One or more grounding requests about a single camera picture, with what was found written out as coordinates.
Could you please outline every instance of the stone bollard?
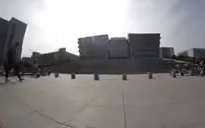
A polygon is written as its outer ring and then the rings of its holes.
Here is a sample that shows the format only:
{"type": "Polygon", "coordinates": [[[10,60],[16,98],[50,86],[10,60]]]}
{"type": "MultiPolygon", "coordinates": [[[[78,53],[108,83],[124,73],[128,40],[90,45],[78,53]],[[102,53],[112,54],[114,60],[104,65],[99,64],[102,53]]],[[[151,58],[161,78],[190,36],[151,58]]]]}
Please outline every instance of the stone bollard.
{"type": "Polygon", "coordinates": [[[153,73],[152,72],[148,72],[148,78],[153,79],[153,73]]]}
{"type": "Polygon", "coordinates": [[[176,71],[175,71],[175,70],[172,71],[172,76],[173,76],[173,78],[176,78],[176,77],[177,77],[177,74],[176,74],[176,71]]]}
{"type": "Polygon", "coordinates": [[[58,72],[55,73],[55,78],[58,78],[59,77],[59,74],[58,72]]]}
{"type": "Polygon", "coordinates": [[[98,75],[98,73],[94,73],[94,80],[99,80],[100,78],[99,78],[99,75],[98,75]]]}
{"type": "Polygon", "coordinates": [[[71,74],[71,79],[76,79],[76,74],[75,73],[71,74]]]}
{"type": "Polygon", "coordinates": [[[126,74],[122,75],[122,80],[127,80],[127,75],[126,74]]]}

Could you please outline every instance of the pedestrian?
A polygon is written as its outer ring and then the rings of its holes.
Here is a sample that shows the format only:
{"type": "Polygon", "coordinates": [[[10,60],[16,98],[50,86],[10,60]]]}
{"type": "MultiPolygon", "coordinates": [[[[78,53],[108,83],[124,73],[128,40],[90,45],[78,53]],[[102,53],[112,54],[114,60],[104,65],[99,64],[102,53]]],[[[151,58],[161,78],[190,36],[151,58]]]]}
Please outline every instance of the pedestrian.
{"type": "Polygon", "coordinates": [[[17,75],[19,81],[22,81],[23,78],[21,78],[20,75],[20,65],[18,62],[18,55],[17,50],[19,47],[19,42],[16,42],[12,47],[10,47],[7,51],[7,59],[4,64],[4,70],[5,70],[5,81],[8,81],[9,72],[11,69],[13,69],[14,73],[17,75]]]}

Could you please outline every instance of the wall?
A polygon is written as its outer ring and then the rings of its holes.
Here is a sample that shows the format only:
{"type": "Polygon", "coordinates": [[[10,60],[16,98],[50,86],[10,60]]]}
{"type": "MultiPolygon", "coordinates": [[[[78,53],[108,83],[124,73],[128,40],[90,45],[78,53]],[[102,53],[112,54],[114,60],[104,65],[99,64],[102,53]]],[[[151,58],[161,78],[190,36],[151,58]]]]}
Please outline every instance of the wall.
{"type": "Polygon", "coordinates": [[[126,38],[111,38],[109,41],[109,58],[129,58],[130,49],[126,38]]]}
{"type": "Polygon", "coordinates": [[[79,52],[82,58],[108,58],[108,35],[79,38],[79,52]]]}
{"type": "Polygon", "coordinates": [[[160,55],[162,58],[171,58],[175,55],[173,47],[161,47],[160,55]]]}
{"type": "Polygon", "coordinates": [[[205,49],[203,48],[194,48],[194,57],[205,59],[205,49]]]}
{"type": "Polygon", "coordinates": [[[133,58],[160,57],[160,34],[128,34],[133,58]]]}

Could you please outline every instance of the stone pavement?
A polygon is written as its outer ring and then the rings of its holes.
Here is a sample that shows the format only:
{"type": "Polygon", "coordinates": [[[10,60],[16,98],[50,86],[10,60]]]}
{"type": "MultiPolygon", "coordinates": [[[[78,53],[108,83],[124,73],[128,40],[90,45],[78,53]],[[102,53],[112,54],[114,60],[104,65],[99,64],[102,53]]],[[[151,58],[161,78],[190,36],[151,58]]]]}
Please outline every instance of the stone pavement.
{"type": "Polygon", "coordinates": [[[205,77],[0,78],[5,128],[205,128],[205,77]]]}

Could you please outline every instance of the bright sky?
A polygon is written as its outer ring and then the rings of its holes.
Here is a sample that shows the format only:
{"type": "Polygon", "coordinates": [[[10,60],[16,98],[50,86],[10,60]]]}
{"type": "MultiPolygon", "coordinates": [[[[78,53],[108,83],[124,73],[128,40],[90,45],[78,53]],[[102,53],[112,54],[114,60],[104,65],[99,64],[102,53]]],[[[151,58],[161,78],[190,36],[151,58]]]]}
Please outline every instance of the bright sky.
{"type": "Polygon", "coordinates": [[[0,17],[12,16],[28,24],[23,56],[78,54],[78,37],[131,32],[160,32],[161,46],[177,52],[205,48],[205,0],[0,0],[0,17]]]}

